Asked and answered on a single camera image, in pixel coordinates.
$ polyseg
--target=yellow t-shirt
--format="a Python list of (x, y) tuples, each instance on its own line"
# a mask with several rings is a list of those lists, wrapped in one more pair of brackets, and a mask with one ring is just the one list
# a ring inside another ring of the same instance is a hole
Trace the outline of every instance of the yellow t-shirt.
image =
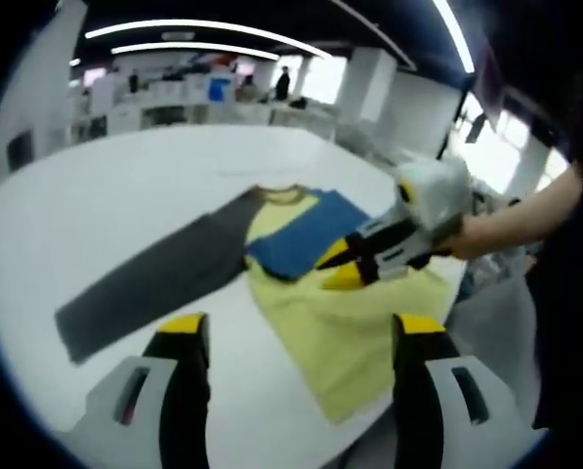
[[(280, 199), (289, 199), (280, 192)], [(267, 203), (248, 232), (248, 242), (271, 235), (317, 203)], [(361, 290), (332, 291), (321, 283), (332, 272), (311, 272), (295, 283), (269, 277), (247, 258), (250, 288), (326, 418), (340, 423), (394, 385), (391, 320), (394, 313), (439, 318), (451, 288), (431, 271)]]

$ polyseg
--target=desk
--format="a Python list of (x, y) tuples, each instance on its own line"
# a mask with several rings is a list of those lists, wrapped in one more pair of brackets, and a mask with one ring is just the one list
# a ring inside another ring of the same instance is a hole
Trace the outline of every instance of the desk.
[[(86, 394), (163, 320), (75, 367), (55, 310), (154, 241), (254, 184), (335, 189), (370, 215), (394, 201), (392, 179), (302, 129), (180, 126), (63, 150), (0, 187), (0, 355), (29, 409), (69, 430)], [(438, 264), (453, 282), (462, 263)], [(211, 315), (212, 468), (318, 468), (385, 411), (386, 393), (331, 425), (259, 313), (245, 276), (175, 314)]]

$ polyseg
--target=human arm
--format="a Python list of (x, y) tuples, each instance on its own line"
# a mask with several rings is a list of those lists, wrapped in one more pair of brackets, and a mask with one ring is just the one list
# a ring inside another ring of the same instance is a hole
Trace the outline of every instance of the human arm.
[(439, 249), (471, 260), (543, 239), (577, 204), (583, 188), (580, 173), (577, 166), (571, 166), (546, 189), (522, 203), (487, 216), (466, 216), (461, 233), (449, 238)]

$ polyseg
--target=hand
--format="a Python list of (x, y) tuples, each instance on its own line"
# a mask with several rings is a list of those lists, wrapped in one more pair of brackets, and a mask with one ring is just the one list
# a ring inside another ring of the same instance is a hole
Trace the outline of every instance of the hand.
[(452, 255), (463, 261), (488, 254), (487, 217), (465, 215), (459, 234), (454, 234), (437, 247), (438, 255)]

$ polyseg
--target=table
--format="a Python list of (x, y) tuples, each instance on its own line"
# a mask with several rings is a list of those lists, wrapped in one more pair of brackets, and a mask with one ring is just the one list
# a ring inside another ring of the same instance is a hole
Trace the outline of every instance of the table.
[[(0, 186), (0, 355), (28, 408), (69, 430), (85, 396), (167, 317), (75, 367), (55, 310), (157, 239), (254, 184), (335, 189), (370, 215), (392, 178), (302, 129), (180, 126), (97, 140), (27, 166)], [(453, 282), (462, 263), (435, 265)], [(245, 276), (181, 308), (211, 319), (212, 468), (318, 468), (388, 408), (390, 392), (342, 425), (322, 416), (248, 291)]]

